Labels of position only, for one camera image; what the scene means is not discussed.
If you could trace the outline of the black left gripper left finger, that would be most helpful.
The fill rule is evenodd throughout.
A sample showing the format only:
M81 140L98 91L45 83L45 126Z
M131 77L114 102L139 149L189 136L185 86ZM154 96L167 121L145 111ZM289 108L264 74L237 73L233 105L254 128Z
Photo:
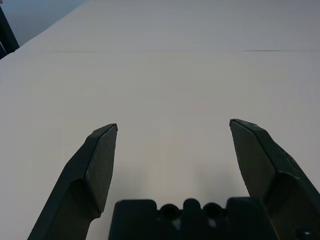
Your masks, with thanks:
M63 168L28 239L84 240L104 212L110 189L118 127L94 130Z

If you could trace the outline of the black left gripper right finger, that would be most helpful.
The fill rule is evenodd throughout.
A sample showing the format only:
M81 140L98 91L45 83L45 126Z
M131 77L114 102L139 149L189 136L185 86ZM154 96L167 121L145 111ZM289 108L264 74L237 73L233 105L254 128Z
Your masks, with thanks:
M280 240L320 238L320 194L269 133L240 119L229 122L247 191L264 205Z

